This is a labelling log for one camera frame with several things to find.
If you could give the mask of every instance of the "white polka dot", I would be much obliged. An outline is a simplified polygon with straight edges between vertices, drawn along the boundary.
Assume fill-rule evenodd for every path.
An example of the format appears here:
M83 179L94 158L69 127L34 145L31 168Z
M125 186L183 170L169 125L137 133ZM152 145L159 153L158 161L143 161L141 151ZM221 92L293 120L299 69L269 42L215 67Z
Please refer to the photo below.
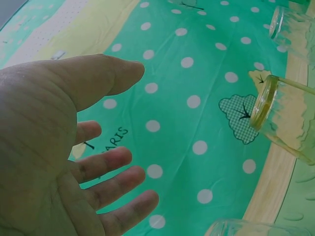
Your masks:
M20 28L20 26L19 26L19 25L15 25L15 26L12 28L12 31L18 31L18 30L19 30L19 28Z
M254 6L251 8L251 11L257 13L259 12L259 8Z
M195 154L197 155L202 155L204 154L208 149L208 145L205 141L197 141L196 143L193 144L192 150Z
M240 18L238 18L237 16L232 16L231 18L230 18L230 21L231 22L238 22L240 20Z
M148 7L149 5L150 5L150 3L145 1L145 2L140 4L140 7L145 8L145 7Z
M206 27L207 27L208 29L211 29L211 30L216 30L216 28L215 28L214 26L212 26L212 25L206 25Z
M142 30L148 30L150 27L151 27L151 23L150 22L146 22L146 23L143 23L141 25L141 29Z
M223 6L227 6L227 5L230 4L228 1L221 1L220 3L221 3L221 5L223 5Z
M254 66L257 70L264 70L265 69L264 65L260 62L255 62Z
M220 50L226 50L226 46L222 43L216 43L216 47Z
M157 132L160 129L160 124L156 120L151 120L146 123L146 128L150 132Z
M213 198L213 194L212 194L212 191L209 189L203 189L197 195L198 201L202 204L207 204L211 202L212 198Z
M104 108L113 109L117 106L117 102L115 99L106 99L103 103Z
M235 83L238 81L238 76L237 74L235 74L234 72L227 72L225 74L225 79L226 81L228 81L229 83Z
M190 68L193 65L193 59L192 58L184 58L181 61L181 65L183 68Z
M285 53L286 52L286 48L284 46L278 46L277 50L281 53Z
M113 52L118 52L122 48L121 43L117 43L112 47Z
M179 29L175 30L175 33L177 36L184 36L185 34L187 34L187 29L179 28Z
M149 223L153 229L162 229L165 226L165 218L161 215L153 215L150 217Z
M147 93L155 93L158 90L158 85L156 83L149 83L145 86L145 91Z
M244 44L250 44L252 42L252 40L248 37L243 37L243 38L241 38L241 42Z
M246 174L251 174L255 171L256 169L256 163L254 162L254 160L248 159L246 161L244 161L243 163L243 171Z
M207 15L207 12L205 12L205 11L198 11L197 13L198 13L199 15L202 15L202 16Z
M173 12L174 14L181 14L181 13L182 13L180 10L177 10L177 9L173 9L172 12Z
M187 99L187 105L190 108L197 108L200 105L200 103L201 103L200 97L197 95L190 96Z
M154 51L153 50L146 50L144 53L143 53L143 58L145 60L149 60L151 59L152 57L154 57Z
M163 169L161 166L153 164L147 168L148 176L151 178L161 178Z

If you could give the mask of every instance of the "checkered pattern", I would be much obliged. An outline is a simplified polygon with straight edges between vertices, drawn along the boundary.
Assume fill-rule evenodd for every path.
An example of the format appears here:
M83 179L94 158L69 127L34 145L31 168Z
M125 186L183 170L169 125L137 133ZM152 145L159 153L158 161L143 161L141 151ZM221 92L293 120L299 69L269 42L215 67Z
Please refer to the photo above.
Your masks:
M243 144L251 143L258 135L258 132L250 127L250 118L241 118L247 114L251 115L255 101L256 97L253 95L246 97L234 95L230 99L225 98L219 102L219 107L229 120L229 126L233 130L234 136L242 140Z

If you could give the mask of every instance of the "hand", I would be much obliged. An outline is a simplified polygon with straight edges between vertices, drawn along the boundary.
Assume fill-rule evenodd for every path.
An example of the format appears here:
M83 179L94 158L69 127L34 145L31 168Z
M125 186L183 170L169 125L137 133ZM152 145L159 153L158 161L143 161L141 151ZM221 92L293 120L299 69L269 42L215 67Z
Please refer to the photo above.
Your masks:
M140 167L89 189L79 183L131 162L126 148L68 161L73 145L101 134L77 112L126 91L143 65L104 55L38 61L0 71L0 235L121 236L158 204L153 191L106 214L145 178Z

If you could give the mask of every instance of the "jar rim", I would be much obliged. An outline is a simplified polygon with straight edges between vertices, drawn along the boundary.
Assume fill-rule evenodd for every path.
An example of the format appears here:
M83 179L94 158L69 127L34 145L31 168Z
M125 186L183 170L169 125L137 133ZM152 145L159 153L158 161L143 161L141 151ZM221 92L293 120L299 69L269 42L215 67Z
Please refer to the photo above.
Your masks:
M269 37L271 39L274 40L278 37L278 34L281 30L283 18L284 18L283 7L277 6L272 16L272 20L271 20L271 24L269 28Z
M278 89L278 76L268 75L252 110L250 125L259 131L267 119Z

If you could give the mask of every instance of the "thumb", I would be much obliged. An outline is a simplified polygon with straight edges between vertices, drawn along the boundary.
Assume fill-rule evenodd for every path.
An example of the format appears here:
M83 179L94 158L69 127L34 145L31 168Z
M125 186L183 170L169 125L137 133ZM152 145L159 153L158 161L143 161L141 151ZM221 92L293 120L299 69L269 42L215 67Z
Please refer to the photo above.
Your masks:
M144 66L139 62L103 54L33 63L55 75L49 78L71 98L77 111L106 95L128 90L144 74Z

